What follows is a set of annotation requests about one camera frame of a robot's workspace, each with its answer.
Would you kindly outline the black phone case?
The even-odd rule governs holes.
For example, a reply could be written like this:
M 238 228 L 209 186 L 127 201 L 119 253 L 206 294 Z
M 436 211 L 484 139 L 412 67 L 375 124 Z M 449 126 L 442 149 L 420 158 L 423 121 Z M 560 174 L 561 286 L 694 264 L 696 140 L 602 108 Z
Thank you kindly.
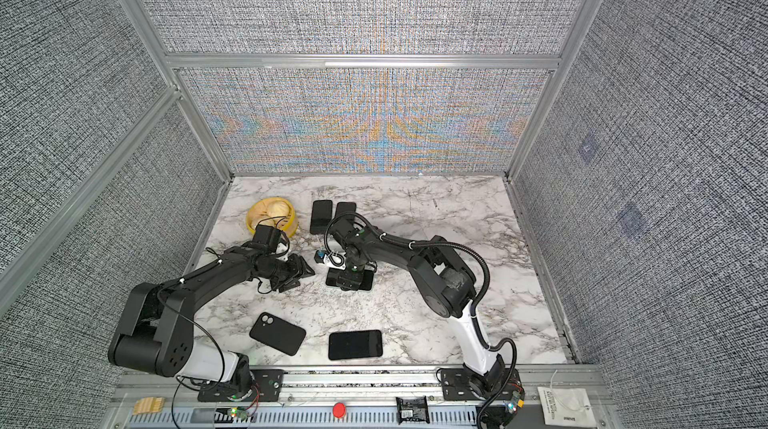
M 357 209 L 357 204 L 354 202 L 347 202 L 347 201 L 338 202 L 335 208 L 335 217 L 336 218 L 341 216 L 354 217 L 354 213 L 356 212 L 356 209 Z
M 333 219 L 334 203 L 332 200 L 315 200 L 312 204 L 309 232 L 321 235 Z
M 306 330 L 269 312 L 262 312 L 249 337 L 285 355 L 295 356 L 306 338 Z

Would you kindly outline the black phone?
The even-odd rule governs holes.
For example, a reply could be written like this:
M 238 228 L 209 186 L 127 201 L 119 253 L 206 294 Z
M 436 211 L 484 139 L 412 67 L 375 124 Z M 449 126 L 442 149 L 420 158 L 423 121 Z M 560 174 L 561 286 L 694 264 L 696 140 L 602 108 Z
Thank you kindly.
M 342 291 L 370 291 L 372 289 L 374 273 L 371 271 L 346 271 L 329 269 L 326 276 L 326 285 L 337 287 Z
M 378 358 L 382 355 L 380 330 L 334 332 L 329 335 L 328 358 L 331 361 Z

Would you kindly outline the black phone front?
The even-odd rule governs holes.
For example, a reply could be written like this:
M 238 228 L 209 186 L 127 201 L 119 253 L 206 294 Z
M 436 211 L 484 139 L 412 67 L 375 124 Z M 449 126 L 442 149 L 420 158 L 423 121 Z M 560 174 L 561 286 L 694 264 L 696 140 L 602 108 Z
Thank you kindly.
M 380 330 L 334 332 L 329 335 L 328 358 L 331 361 L 378 358 L 382 355 Z

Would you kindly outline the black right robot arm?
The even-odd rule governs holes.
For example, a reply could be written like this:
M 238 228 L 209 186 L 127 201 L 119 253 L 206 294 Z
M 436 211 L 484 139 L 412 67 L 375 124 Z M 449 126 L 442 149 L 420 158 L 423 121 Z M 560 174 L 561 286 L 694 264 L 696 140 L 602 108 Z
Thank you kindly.
M 357 213 L 332 219 L 323 244 L 323 255 L 316 260 L 329 267 L 332 284 L 343 291 L 370 286 L 380 263 L 408 272 L 429 309 L 448 320 L 473 393 L 488 399 L 500 390 L 508 370 L 500 347 L 488 342 L 478 318 L 490 271 L 476 251 L 440 236 L 430 240 L 395 236 Z

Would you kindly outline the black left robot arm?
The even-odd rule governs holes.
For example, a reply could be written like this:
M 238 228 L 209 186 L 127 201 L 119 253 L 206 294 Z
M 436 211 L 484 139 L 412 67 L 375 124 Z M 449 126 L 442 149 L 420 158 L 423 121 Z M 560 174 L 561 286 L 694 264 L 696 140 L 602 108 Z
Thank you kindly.
M 162 377 L 185 376 L 213 382 L 233 377 L 240 357 L 214 342 L 197 345 L 195 314 L 230 288 L 267 280 L 279 292 L 300 285 L 315 271 L 297 254 L 286 258 L 268 246 L 245 244 L 225 250 L 216 261 L 178 279 L 141 283 L 129 293 L 108 349 L 111 364 Z

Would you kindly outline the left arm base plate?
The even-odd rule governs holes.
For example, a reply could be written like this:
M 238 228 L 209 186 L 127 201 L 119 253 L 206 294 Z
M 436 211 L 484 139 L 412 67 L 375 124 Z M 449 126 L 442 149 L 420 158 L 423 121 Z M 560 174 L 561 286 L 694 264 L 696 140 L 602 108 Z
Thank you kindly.
M 285 372 L 281 369 L 251 370 L 249 378 L 237 373 L 228 382 L 204 384 L 197 395 L 198 402 L 245 403 L 277 402 Z

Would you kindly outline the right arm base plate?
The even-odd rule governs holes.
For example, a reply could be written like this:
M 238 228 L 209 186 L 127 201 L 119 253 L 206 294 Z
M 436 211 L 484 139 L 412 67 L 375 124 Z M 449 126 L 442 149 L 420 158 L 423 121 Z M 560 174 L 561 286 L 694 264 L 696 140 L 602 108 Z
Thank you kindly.
M 438 368 L 436 377 L 446 401 L 485 401 L 498 394 L 497 401 L 525 399 L 525 390 L 516 369 L 509 376 L 509 369 L 492 370 L 479 376 L 466 367 Z

